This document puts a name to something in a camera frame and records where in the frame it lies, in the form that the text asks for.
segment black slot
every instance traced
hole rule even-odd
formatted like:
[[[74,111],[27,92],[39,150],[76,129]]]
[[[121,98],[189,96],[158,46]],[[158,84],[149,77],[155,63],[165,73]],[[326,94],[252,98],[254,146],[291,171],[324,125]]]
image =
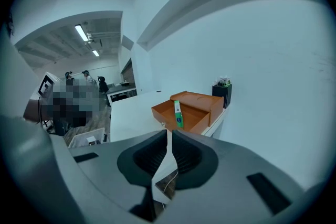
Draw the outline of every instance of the black slot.
[[[75,159],[76,163],[80,163],[80,162],[84,162],[84,161],[87,161],[89,159],[93,159],[96,157],[98,157],[98,155],[96,153],[91,152],[91,153],[79,155],[73,158]]]
[[[247,176],[247,180],[252,184],[256,192],[274,215],[291,204],[291,202],[262,173],[249,175]]]

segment person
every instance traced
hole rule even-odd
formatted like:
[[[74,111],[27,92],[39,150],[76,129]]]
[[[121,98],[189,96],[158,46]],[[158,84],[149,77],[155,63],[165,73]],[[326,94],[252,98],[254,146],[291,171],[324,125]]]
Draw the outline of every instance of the person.
[[[72,71],[71,72],[66,72],[65,77],[66,77],[66,85],[73,85],[74,78],[72,77]]]
[[[88,70],[84,70],[84,71],[82,72],[82,74],[84,74],[84,77],[85,77],[85,79],[86,79],[87,84],[89,84],[89,85],[93,85],[93,86],[95,86],[95,85],[97,84],[96,80],[93,79],[92,76],[90,76],[90,73],[89,73]]]
[[[105,82],[105,78],[104,77],[98,77],[98,81],[99,81],[99,90],[103,93],[106,93],[109,88],[107,87],[107,84]]]

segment black cap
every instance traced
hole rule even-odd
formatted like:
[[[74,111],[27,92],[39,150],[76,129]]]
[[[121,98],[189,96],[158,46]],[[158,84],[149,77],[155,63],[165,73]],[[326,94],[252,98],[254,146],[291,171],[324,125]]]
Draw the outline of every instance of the black cap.
[[[70,72],[65,72],[65,77],[66,77],[66,79],[68,78],[68,75],[70,75],[70,74],[72,74],[72,71],[70,71]]]

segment white table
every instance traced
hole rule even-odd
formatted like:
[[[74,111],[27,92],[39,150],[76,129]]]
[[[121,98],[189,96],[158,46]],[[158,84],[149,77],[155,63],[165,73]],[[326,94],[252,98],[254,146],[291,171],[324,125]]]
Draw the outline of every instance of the white table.
[[[151,107],[169,100],[170,96],[176,93],[178,93],[178,91],[154,91],[113,102],[111,104],[110,141],[115,142],[153,131],[164,130],[165,128],[161,123],[154,118]],[[217,120],[210,127],[207,127],[202,135],[212,136],[222,123],[226,111],[227,110],[224,109]],[[172,133],[169,130],[167,130],[167,140],[167,155],[152,179],[154,200],[166,204],[169,203],[169,199],[154,185],[177,169],[177,164],[171,150]]]

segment ceiling light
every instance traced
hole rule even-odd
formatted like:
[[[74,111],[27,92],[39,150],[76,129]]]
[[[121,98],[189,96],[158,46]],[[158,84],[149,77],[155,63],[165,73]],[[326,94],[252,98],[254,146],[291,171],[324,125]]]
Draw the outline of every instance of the ceiling light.
[[[75,29],[77,30],[78,34],[81,36],[81,38],[84,40],[84,41],[88,41],[88,38],[87,36],[85,35],[84,31],[83,31],[83,28],[81,25],[75,25]]]
[[[99,54],[97,53],[96,50],[93,50],[92,52],[93,52],[94,55],[99,56]]]

